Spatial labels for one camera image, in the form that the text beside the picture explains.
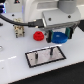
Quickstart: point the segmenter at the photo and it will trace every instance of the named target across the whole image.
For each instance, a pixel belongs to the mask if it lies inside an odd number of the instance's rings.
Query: black cable
[[[9,22],[9,23],[11,23],[11,24],[14,24],[14,25],[28,26],[28,23],[15,22],[15,21],[13,21],[13,20],[10,20],[10,19],[6,18],[5,16],[3,16],[3,15],[1,15],[1,14],[0,14],[0,18],[3,19],[3,20],[5,20],[6,22]]]
[[[11,24],[14,25],[19,25],[19,26],[28,26],[28,27],[38,27],[38,28],[43,28],[44,27],[44,23],[42,19],[37,19],[36,21],[33,22],[28,22],[28,23],[20,23],[20,22],[15,22],[13,20],[10,20],[8,18],[6,18],[5,16],[0,14],[0,18],[3,19],[6,22],[9,22]]]

